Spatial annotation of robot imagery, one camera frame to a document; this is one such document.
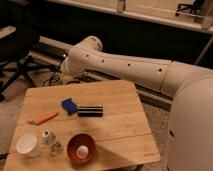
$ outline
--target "wooden table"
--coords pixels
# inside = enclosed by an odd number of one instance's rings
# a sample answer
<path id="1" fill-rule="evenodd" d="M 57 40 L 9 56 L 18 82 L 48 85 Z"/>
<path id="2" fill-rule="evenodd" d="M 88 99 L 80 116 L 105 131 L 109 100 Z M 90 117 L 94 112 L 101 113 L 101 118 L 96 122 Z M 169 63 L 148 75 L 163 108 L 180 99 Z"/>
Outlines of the wooden table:
<path id="1" fill-rule="evenodd" d="M 61 101 L 71 97 L 77 105 L 103 105 L 101 118 L 68 116 Z M 37 115 L 58 111 L 59 115 L 40 126 L 29 125 Z M 42 149 L 35 158 L 18 154 L 15 145 L 25 133 L 40 137 L 44 129 L 53 131 L 64 151 L 52 156 Z M 97 154 L 85 165 L 74 165 L 66 154 L 71 137 L 90 134 L 96 142 Z M 10 146 L 4 171 L 70 171 L 108 170 L 160 160 L 159 151 L 133 83 L 116 80 L 28 89 Z"/>

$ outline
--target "black chair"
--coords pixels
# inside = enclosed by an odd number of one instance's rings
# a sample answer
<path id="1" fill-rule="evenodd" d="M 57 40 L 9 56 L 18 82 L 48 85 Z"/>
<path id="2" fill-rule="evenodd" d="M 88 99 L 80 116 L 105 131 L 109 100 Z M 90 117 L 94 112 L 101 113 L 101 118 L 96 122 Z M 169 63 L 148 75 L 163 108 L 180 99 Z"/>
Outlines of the black chair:
<path id="1" fill-rule="evenodd" d="M 201 7 L 203 6 L 205 0 L 195 0 L 193 4 L 178 4 L 177 11 L 175 13 L 175 16 L 180 15 L 179 12 L 185 11 L 185 10 L 190 10 L 190 14 L 194 13 L 197 15 L 197 11 L 201 10 Z"/>
<path id="2" fill-rule="evenodd" d="M 32 85 L 36 86 L 28 75 L 29 71 L 50 69 L 55 71 L 53 65 L 42 65 L 36 62 L 28 53 L 32 46 L 39 41 L 39 35 L 31 28 L 17 24 L 11 11 L 9 0 L 0 0 L 0 29 L 8 25 L 16 27 L 15 32 L 0 38 L 0 76 L 4 72 L 14 72 L 14 74 L 4 83 L 0 80 L 0 101 L 5 97 L 3 91 L 8 88 L 19 76 L 24 78 Z M 15 63 L 15 67 L 8 67 L 8 64 Z"/>

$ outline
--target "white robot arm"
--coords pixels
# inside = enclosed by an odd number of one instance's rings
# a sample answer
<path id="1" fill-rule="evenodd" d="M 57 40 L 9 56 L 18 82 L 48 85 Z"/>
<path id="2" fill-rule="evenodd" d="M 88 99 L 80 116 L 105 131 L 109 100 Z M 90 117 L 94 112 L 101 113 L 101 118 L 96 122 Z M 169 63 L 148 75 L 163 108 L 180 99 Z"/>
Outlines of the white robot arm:
<path id="1" fill-rule="evenodd" d="M 73 46 L 62 72 L 94 70 L 173 97 L 169 119 L 169 171 L 213 170 L 213 71 L 169 60 L 101 52 L 94 36 Z"/>
<path id="2" fill-rule="evenodd" d="M 173 97 L 186 78 L 212 72 L 210 69 L 170 60 L 114 55 L 101 52 L 102 43 L 89 36 L 69 50 L 62 72 L 77 76 L 94 70 Z"/>

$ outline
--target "small white object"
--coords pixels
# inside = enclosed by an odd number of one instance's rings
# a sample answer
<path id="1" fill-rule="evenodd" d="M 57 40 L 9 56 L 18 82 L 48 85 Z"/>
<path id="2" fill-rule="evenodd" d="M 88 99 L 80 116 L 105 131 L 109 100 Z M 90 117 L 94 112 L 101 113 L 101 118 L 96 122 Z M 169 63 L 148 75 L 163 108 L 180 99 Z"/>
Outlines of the small white object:
<path id="1" fill-rule="evenodd" d="M 16 151 L 30 157 L 37 156 L 40 149 L 36 135 L 29 133 L 20 137 L 16 143 Z"/>
<path id="2" fill-rule="evenodd" d="M 87 155 L 89 154 L 89 149 L 88 147 L 86 147 L 85 145 L 81 145 L 80 147 L 78 147 L 78 149 L 76 150 L 76 154 L 79 158 L 85 158 L 87 157 Z"/>

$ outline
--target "orange bowl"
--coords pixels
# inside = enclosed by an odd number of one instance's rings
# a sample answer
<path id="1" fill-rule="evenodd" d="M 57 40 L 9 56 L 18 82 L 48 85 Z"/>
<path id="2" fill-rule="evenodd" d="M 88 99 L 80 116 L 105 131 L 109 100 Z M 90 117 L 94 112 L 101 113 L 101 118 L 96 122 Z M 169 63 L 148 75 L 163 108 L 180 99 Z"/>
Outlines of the orange bowl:
<path id="1" fill-rule="evenodd" d="M 79 147 L 86 147 L 86 153 L 84 157 L 78 155 Z M 71 162 L 76 164 L 84 164 L 90 161 L 95 155 L 96 147 L 95 141 L 88 134 L 77 134 L 72 137 L 67 146 L 67 155 Z"/>

